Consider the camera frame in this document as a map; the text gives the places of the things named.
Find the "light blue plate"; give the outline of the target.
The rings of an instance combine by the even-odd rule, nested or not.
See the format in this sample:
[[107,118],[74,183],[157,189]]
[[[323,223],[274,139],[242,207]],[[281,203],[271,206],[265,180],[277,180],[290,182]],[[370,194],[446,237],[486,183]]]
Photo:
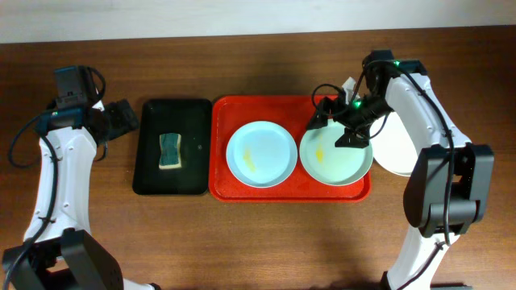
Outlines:
[[230,137],[226,162],[242,184],[266,189],[275,187],[293,173],[298,146],[282,126],[267,121],[250,122]]

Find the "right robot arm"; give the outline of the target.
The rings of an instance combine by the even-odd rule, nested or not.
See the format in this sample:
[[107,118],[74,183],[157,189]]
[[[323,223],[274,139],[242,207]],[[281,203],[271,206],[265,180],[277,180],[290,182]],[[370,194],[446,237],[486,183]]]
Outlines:
[[433,93],[420,60],[401,60],[390,50],[373,50],[351,92],[336,87],[336,98],[313,100],[306,129],[344,126],[336,147],[364,148],[369,129],[395,113],[418,154],[403,195],[409,228],[380,289],[429,289],[443,257],[469,227],[485,215],[494,166],[487,145],[473,143],[449,118]]

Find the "white plate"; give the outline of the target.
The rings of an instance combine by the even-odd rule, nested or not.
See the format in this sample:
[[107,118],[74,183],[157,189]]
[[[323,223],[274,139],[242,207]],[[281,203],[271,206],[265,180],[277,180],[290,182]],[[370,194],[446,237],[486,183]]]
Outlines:
[[376,120],[369,129],[376,135],[372,144],[374,159],[385,170],[399,176],[410,176],[418,154],[399,116],[393,112]]

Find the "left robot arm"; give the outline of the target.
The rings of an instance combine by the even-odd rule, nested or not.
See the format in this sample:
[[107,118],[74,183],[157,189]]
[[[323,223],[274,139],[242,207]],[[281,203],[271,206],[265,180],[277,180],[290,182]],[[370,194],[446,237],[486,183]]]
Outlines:
[[156,289],[123,277],[117,260],[89,225],[89,183],[97,149],[137,129],[126,100],[103,105],[103,75],[74,65],[54,72],[57,97],[30,122],[39,138],[41,171],[30,225],[20,246],[5,250],[4,288]]

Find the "green yellow sponge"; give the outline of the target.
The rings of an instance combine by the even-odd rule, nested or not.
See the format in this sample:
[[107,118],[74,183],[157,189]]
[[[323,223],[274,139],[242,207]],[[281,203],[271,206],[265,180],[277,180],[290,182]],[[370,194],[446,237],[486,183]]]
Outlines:
[[181,167],[181,135],[166,133],[160,135],[159,169],[169,170]]

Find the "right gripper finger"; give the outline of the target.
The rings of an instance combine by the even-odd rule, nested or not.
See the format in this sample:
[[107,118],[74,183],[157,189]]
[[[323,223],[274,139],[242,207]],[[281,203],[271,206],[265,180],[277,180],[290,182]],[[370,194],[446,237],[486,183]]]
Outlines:
[[330,119],[333,119],[331,114],[315,111],[306,125],[306,130],[310,131],[326,127]]
[[345,128],[343,135],[335,141],[335,147],[366,148],[369,146],[368,136]]

